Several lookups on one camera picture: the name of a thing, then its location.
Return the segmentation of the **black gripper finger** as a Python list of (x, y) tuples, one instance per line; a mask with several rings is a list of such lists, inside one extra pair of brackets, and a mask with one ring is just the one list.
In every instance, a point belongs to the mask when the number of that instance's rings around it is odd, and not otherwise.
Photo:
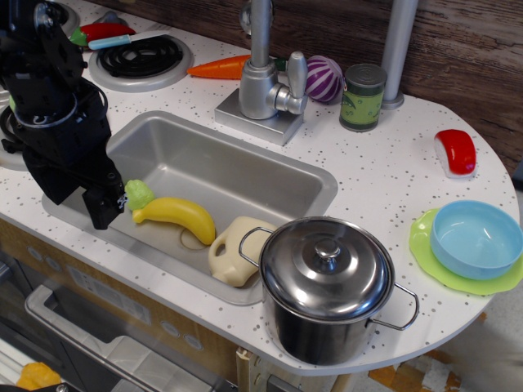
[(107, 229), (124, 211), (125, 193), (122, 185), (107, 189), (90, 188), (83, 193), (83, 201), (95, 229)]

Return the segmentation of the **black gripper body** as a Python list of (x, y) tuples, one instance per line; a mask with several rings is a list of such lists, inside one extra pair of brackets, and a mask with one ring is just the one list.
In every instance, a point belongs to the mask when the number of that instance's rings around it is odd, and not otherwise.
[(64, 202), (83, 188), (90, 204), (117, 204), (123, 182), (106, 153), (111, 136), (104, 93), (85, 78), (4, 78), (15, 107), (23, 159), (44, 194)]

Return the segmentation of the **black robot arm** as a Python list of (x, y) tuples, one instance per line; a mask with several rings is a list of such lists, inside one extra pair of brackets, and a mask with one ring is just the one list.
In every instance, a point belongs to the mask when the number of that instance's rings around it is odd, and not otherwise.
[(124, 187), (106, 154), (107, 99), (86, 66), (49, 2), (1, 3), (1, 85), (25, 166), (56, 205), (82, 188), (94, 228), (106, 229), (123, 213)]

